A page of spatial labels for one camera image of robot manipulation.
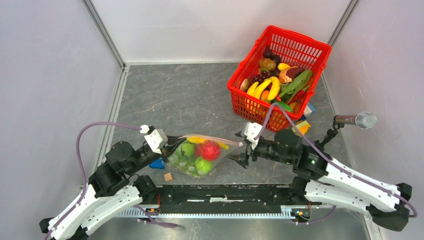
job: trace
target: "green fruit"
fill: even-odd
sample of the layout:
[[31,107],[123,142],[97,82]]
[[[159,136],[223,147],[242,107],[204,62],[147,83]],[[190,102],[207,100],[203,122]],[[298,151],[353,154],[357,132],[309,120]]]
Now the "green fruit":
[[201,156],[196,159],[194,165],[196,167],[197,173],[200,175],[205,175],[214,168],[214,164],[212,162],[205,160]]
[[194,144],[184,142],[181,144],[178,152],[182,157],[191,157],[193,154],[195,154],[195,149],[196,147]]

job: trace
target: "transparent bag of fruit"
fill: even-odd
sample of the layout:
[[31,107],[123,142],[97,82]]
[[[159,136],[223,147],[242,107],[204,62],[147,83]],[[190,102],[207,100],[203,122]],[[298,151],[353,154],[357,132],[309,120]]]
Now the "transparent bag of fruit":
[[168,157],[167,165],[194,178],[206,176],[227,154],[243,146],[242,142],[207,135],[187,134],[181,138],[186,139]]

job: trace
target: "gray floor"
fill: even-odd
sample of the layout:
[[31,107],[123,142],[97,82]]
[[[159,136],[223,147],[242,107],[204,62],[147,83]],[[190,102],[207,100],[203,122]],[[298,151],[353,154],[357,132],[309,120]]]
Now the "gray floor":
[[[233,113],[227,81],[237,63],[146,65],[132,66],[119,111],[118,122],[140,126],[154,125],[168,135],[205,134],[240,141],[234,133],[241,130],[245,119]],[[306,136],[322,139],[333,121],[333,112],[322,82],[310,102],[316,112],[308,117],[311,124]],[[273,133],[267,131],[265,137]],[[143,136],[130,130],[116,128],[113,142],[128,141],[135,147]],[[325,151],[349,165],[340,136],[330,142]],[[145,168],[139,173],[149,175],[156,184],[164,184],[166,170]],[[190,178],[171,170],[173,184],[228,183],[290,183],[295,176],[292,167],[264,159],[251,163],[248,169],[231,160],[220,162],[202,179]],[[328,209],[313,209],[312,219],[324,216]],[[161,219],[182,227],[162,228],[137,223],[134,219],[115,218],[99,228],[92,240],[178,239],[178,240],[366,240],[362,216],[337,209],[326,221],[310,226],[294,226],[287,220],[276,219]]]
[[[132,126],[154,125],[166,134],[204,134],[236,142],[234,136],[246,120],[233,113],[227,81],[238,63],[170,64],[131,66],[119,110],[118,123]],[[310,103],[316,112],[307,118],[312,126],[306,136],[322,140],[333,123],[333,111],[324,84],[320,81]],[[266,131],[264,137],[274,134]],[[113,143],[128,141],[134,148],[143,143],[143,136],[132,130],[116,128]],[[325,151],[349,165],[342,138],[337,136]],[[139,174],[149,175],[153,182],[165,184],[164,174],[171,172],[173,184],[231,184],[231,183],[291,183],[292,167],[259,159],[247,170],[225,159],[202,179],[192,178],[175,170],[146,167]]]

